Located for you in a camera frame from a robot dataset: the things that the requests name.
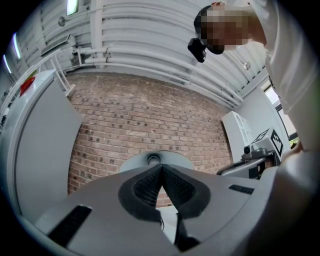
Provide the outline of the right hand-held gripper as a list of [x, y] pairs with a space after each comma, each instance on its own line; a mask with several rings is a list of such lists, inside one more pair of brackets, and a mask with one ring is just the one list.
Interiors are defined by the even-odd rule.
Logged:
[[260, 133], [243, 149], [241, 159], [220, 169], [216, 174], [236, 178], [259, 179], [266, 169], [277, 167], [282, 160], [284, 145], [273, 127]]

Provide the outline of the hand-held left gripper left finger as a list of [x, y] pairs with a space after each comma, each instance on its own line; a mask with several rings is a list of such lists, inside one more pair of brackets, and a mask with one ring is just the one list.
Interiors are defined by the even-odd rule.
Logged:
[[162, 166], [140, 167], [90, 182], [27, 226], [58, 256], [173, 256], [161, 214], [147, 204]]

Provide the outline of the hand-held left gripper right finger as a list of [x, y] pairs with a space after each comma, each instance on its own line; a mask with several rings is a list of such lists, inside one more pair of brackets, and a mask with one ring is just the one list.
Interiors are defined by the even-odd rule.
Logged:
[[249, 256], [260, 213], [257, 179], [220, 176], [164, 164], [162, 185], [177, 209], [173, 244], [163, 256]]

